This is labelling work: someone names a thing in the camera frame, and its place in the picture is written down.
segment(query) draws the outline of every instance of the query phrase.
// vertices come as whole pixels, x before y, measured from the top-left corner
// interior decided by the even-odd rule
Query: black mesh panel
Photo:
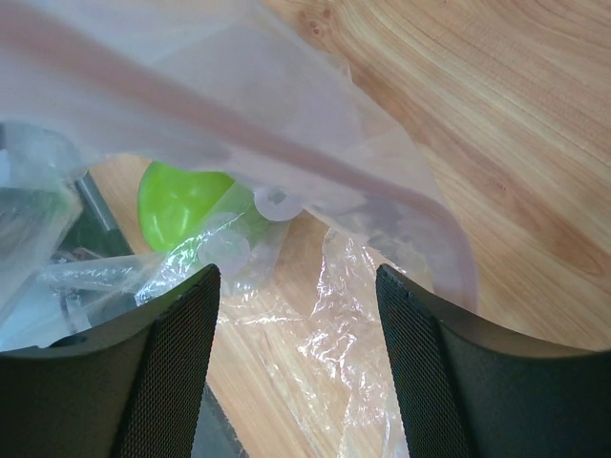
[[[410,458],[473,458],[437,321],[384,266],[376,289]]]
[[[153,325],[115,457],[191,456],[219,312],[219,283],[213,268]]]

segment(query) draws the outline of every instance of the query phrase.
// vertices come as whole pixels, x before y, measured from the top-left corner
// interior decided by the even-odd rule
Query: white plastic part
[[[247,226],[242,225],[242,233],[229,226],[240,219],[231,212],[213,213],[205,222],[203,232],[209,234],[198,248],[201,265],[216,264],[222,275],[233,277],[250,261],[250,243]]]
[[[257,210],[270,221],[289,221],[302,213],[301,202],[273,186],[255,189]]]
[[[49,260],[82,211],[78,195],[51,164],[73,146],[60,135],[50,138],[31,149],[3,129],[7,181],[0,187],[0,326],[12,311],[11,298]]]

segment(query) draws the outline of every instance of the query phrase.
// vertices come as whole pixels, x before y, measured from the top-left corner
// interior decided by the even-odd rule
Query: wooden table
[[[267,3],[313,46],[344,56],[355,84],[429,158],[471,238],[482,316],[553,342],[611,346],[608,1]],[[94,170],[95,178],[129,242],[143,252],[136,189],[146,160],[117,160],[122,170],[112,161]],[[326,228],[302,219],[291,231],[269,299],[307,316]],[[304,390],[290,382],[296,366],[303,383],[346,395],[317,378],[315,362],[291,360],[287,349],[314,330],[308,326],[267,327],[256,342],[243,327],[220,326],[208,380],[253,457],[332,456],[341,442],[344,411],[324,413],[320,404],[320,424],[307,431],[293,414],[308,413],[291,396]],[[274,361],[286,364],[275,375]],[[360,456],[373,456],[376,434],[363,433]]]

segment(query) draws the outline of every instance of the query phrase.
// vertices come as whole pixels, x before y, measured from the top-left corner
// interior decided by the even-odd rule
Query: green ball
[[[155,251],[174,249],[233,183],[220,172],[183,172],[153,162],[137,193],[137,216],[149,246]]]

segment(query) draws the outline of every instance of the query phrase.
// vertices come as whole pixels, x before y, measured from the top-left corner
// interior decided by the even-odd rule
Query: translucent plastic sheet
[[[150,253],[100,258],[91,252],[85,256],[87,260],[79,260],[57,252],[25,279],[7,302],[11,312],[0,323],[0,351],[49,346],[136,308],[135,293],[164,257]]]
[[[307,217],[294,224],[289,235],[294,238],[307,239],[312,227],[319,228]],[[329,230],[321,246],[318,281],[304,290],[295,274],[309,278],[316,270],[313,246],[289,243],[270,283],[222,298],[211,386],[215,388],[216,364],[231,364],[216,360],[223,359],[225,346],[244,345],[246,361],[250,355],[263,363],[263,377],[271,381],[268,399],[280,397],[282,408],[307,438],[300,456],[406,457],[375,298],[375,269],[383,259]],[[412,275],[422,284],[430,281],[426,268]],[[240,384],[244,374],[234,377]],[[268,408],[261,406],[263,412]],[[252,415],[251,421],[257,420]]]
[[[45,5],[0,4],[1,116],[66,135],[87,161],[138,152],[277,187],[397,265],[422,255],[435,292],[475,309],[471,249],[426,160],[259,2]]]
[[[262,217],[252,191],[234,184],[194,233],[167,255],[137,292],[137,303],[161,296],[210,263],[221,270],[225,296],[263,286],[274,271],[289,224]]]
[[[82,210],[53,166],[72,147],[58,135],[26,137],[0,124],[0,325],[12,312],[11,298],[47,262]],[[33,151],[49,162],[38,161]]]

